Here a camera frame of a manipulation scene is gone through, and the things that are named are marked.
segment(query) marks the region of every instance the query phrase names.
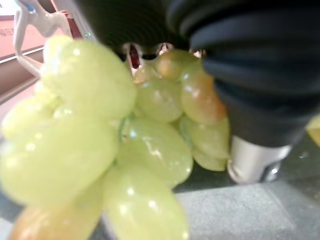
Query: green grape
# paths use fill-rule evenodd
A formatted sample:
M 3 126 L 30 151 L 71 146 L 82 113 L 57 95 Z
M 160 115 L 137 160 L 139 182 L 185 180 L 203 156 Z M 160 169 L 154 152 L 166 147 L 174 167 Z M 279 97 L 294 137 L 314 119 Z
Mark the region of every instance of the green grape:
M 320 115 L 313 117 L 308 125 L 306 126 L 307 129 L 320 129 Z
M 216 158 L 214 156 L 206 155 L 197 148 L 192 149 L 192 156 L 194 160 L 204 169 L 222 172 L 227 168 L 226 158 Z
M 133 74 L 133 82 L 135 84 L 143 84 L 149 80 L 161 78 L 162 76 L 156 72 L 152 63 L 149 61 L 141 65 Z
M 53 93 L 40 80 L 38 80 L 34 85 L 34 95 L 41 103 L 49 106 L 52 109 L 56 109 L 63 103 L 61 97 Z
M 116 157 L 120 165 L 141 164 L 170 188 L 188 178 L 193 167 L 191 150 L 172 126 L 136 118 L 127 132 L 130 139 L 122 143 Z
M 152 172 L 113 166 L 104 183 L 104 210 L 119 240 L 189 239 L 182 207 Z
M 42 81 L 79 113 L 121 119 L 134 108 L 131 73 L 111 50 L 75 40 L 42 69 Z
M 180 92 L 181 86 L 177 82 L 149 80 L 138 86 L 136 104 L 149 118 L 169 123 L 183 113 Z
M 51 207 L 26 207 L 8 240 L 87 240 L 103 208 L 103 181 L 99 179 L 71 202 Z
M 4 192 L 21 204 L 48 206 L 74 198 L 112 163 L 117 131 L 75 114 L 30 129 L 1 151 Z
M 74 114 L 74 110 L 68 104 L 62 104 L 53 113 L 55 119 L 60 119 L 68 115 Z
M 213 125 L 226 116 L 226 108 L 214 92 L 213 79 L 204 72 L 200 62 L 185 69 L 181 82 L 181 104 L 190 119 Z
M 52 119 L 54 110 L 50 103 L 43 104 L 37 97 L 25 98 L 17 103 L 4 117 L 1 131 L 11 140 L 29 128 Z
M 309 128 L 306 131 L 315 144 L 320 147 L 320 128 Z
M 191 53 L 174 49 L 169 50 L 155 59 L 155 69 L 163 78 L 176 81 L 183 69 L 198 60 Z
M 215 125 L 198 124 L 187 117 L 180 123 L 194 146 L 210 157 L 229 158 L 229 122 L 225 117 Z
M 61 52 L 61 50 L 70 44 L 73 39 L 67 35 L 54 35 L 47 39 L 43 49 L 43 59 L 47 63 Z

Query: ribbed black rubber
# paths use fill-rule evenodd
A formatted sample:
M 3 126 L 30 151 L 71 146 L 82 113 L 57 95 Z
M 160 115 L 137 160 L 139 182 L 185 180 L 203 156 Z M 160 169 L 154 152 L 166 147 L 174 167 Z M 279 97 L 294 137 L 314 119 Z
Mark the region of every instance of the ribbed black rubber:
M 320 112 L 319 3 L 183 2 L 171 3 L 167 22 L 206 50 L 232 133 L 266 147 L 297 143 Z
M 125 43 L 153 47 L 171 43 L 188 49 L 189 44 L 166 26 L 162 1 L 75 0 L 101 43 L 115 52 Z

